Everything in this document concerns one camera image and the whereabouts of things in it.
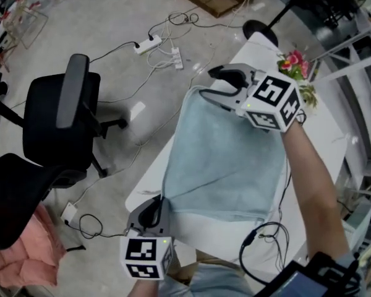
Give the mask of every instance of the potted plant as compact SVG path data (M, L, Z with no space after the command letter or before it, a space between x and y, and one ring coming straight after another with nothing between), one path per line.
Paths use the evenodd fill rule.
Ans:
M297 50L287 55L280 55L280 58L278 61L279 71L297 81L299 92L305 104L311 108L316 108L317 98L315 87L306 80L308 78L307 71L309 63L304 60L302 54Z

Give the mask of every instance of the power plug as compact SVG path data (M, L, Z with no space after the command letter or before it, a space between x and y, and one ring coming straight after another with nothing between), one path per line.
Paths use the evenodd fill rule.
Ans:
M65 223L66 222L70 223L73 220L76 213L77 213L76 206L72 204L71 202L68 202L66 207L64 207L64 210L61 215L61 219Z
M146 53L147 51L150 51L152 48L158 46L161 43L162 43L161 38L158 35L154 35L152 40L147 38L146 40L139 43L138 48L134 47L134 50L136 54L142 55Z
M176 69L183 69L183 61L181 60L180 49L178 47L172 47L172 55L174 67Z

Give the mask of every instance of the forearm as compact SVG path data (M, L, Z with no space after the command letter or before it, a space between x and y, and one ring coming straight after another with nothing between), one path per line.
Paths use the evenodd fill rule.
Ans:
M157 297L158 282L154 280L138 280L128 297Z
M349 251L330 174L298 122L283 134L292 182L305 224L309 256L338 258Z

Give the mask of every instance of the gray floor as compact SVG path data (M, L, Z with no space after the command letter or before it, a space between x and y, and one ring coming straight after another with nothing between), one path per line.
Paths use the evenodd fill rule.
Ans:
M272 19L283 7L280 0L255 0L253 5L264 3L264 7L253 11L251 7L241 10L231 25L242 25L247 19L266 21ZM10 85L10 93L4 102L12 107L26 99L31 81L37 77L62 73L69 57L74 53L87 54L91 59L105 54L123 42L143 41L147 30L164 20L169 13L186 11L194 7L186 0L66 0L49 13L49 21L28 50L19 46L9 59L10 74L4 78ZM214 19L206 12L197 9L201 24L228 24L233 18L229 14ZM172 37L185 33L189 27L171 27ZM298 47L309 58L320 54L323 49L309 29L292 13L275 25L279 37L279 47L289 51ZM128 212L124 201L144 172L150 166L168 139L173 135L177 116L172 118L158 132L161 125L168 122L178 110L188 89L190 79L201 67L210 62L213 47L214 58L207 68L228 62L245 43L241 29L224 27L192 27L185 36L174 39L180 47L184 69L177 71L173 66L156 70L145 86L131 99L117 103L101 103L98 106L100 120L116 118L129 111L138 102L145 108L130 123L125 131L117 128L109 130L106 140L97 139L94 146L96 157L108 166L114 176L98 181L78 204L78 216L83 213L96 215L104 224L104 233L121 233L126 225ZM163 46L170 50L169 42ZM154 54L151 62L168 60L163 55ZM146 63L146 55L134 54L131 46L126 46L109 56L94 62L90 70L101 76L100 100L127 98L147 78L151 68ZM212 80L204 69L192 81L193 85L210 85ZM25 105L14 111L23 115ZM146 142L132 166L127 168L138 151L135 144ZM5 119L0 124L0 156L5 153L23 156L22 130ZM45 205L58 226L58 232L66 247L80 244L87 251L71 252L63 258L59 268L56 288L50 288L57 297L63 296L125 296L133 281L125 277L119 265L119 241L117 238L95 238L86 241L73 230L69 230L58 218L69 200L76 200L85 188L98 179L94 168L90 168L85 180L70 189L51 191ZM85 223L93 231L93 222ZM180 250L181 262L194 257L186 247ZM41 296L47 295L41 290Z

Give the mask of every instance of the black round base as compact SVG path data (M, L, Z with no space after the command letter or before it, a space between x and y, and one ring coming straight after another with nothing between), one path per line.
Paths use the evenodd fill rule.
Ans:
M278 38L276 37L275 33L273 33L273 31L270 28L267 29L267 26L260 21L256 20L246 21L242 29L246 39L249 39L254 32L260 32L264 34L265 37L269 39L273 44L275 44L276 47L279 46Z

